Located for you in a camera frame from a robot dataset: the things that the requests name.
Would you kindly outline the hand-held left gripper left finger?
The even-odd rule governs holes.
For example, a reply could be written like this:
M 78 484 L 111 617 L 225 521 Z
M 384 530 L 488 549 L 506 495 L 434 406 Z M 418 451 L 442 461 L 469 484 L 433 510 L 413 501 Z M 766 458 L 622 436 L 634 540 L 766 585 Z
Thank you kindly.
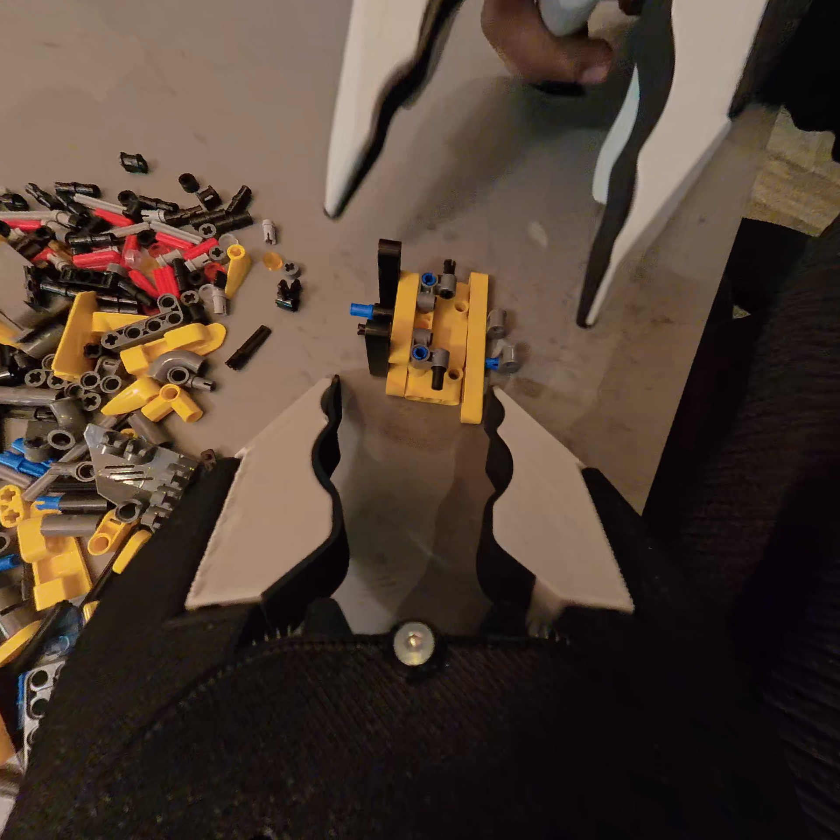
M 239 451 L 186 610 L 303 611 L 339 589 L 350 565 L 332 481 L 341 421 L 341 380 L 324 377 Z

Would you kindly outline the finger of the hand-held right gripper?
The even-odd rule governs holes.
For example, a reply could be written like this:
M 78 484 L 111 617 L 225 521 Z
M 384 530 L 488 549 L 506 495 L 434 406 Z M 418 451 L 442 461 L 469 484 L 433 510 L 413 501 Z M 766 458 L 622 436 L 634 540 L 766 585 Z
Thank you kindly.
M 595 325 L 616 280 L 630 276 L 732 128 L 744 71 L 768 3 L 645 2 L 632 73 L 592 181 L 603 207 L 576 312 Z
M 460 1 L 353 1 L 334 102 L 323 209 L 340 218 L 394 117 L 434 74 Z

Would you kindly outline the yellow toy brick frame assembly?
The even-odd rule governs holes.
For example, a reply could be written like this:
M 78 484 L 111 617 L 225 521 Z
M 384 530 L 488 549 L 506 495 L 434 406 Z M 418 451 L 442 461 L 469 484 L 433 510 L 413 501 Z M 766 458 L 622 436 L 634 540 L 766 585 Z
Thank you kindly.
M 410 402 L 461 404 L 466 383 L 471 284 L 456 263 L 440 271 L 402 267 L 403 245 L 381 238 L 376 251 L 379 300 L 353 303 L 369 373 L 385 394 Z

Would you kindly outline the black chair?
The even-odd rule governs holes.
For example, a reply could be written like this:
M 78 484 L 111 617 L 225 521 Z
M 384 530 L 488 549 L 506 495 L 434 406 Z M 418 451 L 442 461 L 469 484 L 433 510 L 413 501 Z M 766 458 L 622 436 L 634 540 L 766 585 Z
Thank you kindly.
M 764 312 L 813 239 L 791 227 L 744 217 L 722 273 L 733 307 L 750 316 Z

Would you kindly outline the black toy axle rod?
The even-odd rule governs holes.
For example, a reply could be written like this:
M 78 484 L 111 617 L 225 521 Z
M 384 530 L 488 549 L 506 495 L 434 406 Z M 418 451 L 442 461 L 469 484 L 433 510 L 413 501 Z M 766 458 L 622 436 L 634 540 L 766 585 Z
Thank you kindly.
M 271 334 L 271 328 L 266 325 L 260 325 L 225 361 L 227 368 L 232 371 L 241 371 L 244 369 L 266 343 Z

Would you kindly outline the yellow toy beam with pins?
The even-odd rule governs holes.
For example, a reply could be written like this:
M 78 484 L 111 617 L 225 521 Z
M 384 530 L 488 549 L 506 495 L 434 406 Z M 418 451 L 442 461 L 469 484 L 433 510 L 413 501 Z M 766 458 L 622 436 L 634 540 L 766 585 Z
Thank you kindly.
M 508 313 L 491 308 L 490 279 L 487 274 L 469 275 L 465 368 L 459 420 L 478 425 L 484 410 L 486 373 L 513 375 L 522 362 L 517 344 L 511 338 Z

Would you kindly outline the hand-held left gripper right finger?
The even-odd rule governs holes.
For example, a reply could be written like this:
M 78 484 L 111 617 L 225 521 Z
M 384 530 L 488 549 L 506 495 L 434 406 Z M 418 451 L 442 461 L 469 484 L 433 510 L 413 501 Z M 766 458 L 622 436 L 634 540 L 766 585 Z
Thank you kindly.
M 496 387 L 487 395 L 485 431 L 492 492 L 477 549 L 485 596 L 527 634 L 547 634 L 570 607 L 632 615 L 583 463 Z

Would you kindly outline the person's right hand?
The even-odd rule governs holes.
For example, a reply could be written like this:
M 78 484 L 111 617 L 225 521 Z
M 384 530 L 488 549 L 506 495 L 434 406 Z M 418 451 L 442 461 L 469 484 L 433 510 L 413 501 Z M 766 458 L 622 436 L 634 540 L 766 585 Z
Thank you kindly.
M 529 83 L 597 85 L 613 66 L 613 48 L 607 41 L 552 35 L 533 1 L 485 1 L 480 25 L 506 67 Z

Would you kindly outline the person's dark knit sweater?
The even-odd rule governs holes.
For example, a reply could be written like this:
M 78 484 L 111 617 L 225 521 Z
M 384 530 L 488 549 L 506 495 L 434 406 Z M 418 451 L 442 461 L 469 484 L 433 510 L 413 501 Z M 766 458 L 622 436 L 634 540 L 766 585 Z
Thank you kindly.
M 839 220 L 761 314 L 722 278 L 644 516 L 713 603 L 811 838 L 838 838 Z

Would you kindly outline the pile of toy building parts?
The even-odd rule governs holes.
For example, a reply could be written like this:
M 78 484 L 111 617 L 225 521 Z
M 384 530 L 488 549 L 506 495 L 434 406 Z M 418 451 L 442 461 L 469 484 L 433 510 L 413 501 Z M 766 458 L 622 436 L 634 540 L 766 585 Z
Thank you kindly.
M 2 187 L 2 795 L 102 597 L 214 467 L 165 423 L 217 388 L 254 193 L 199 184 Z

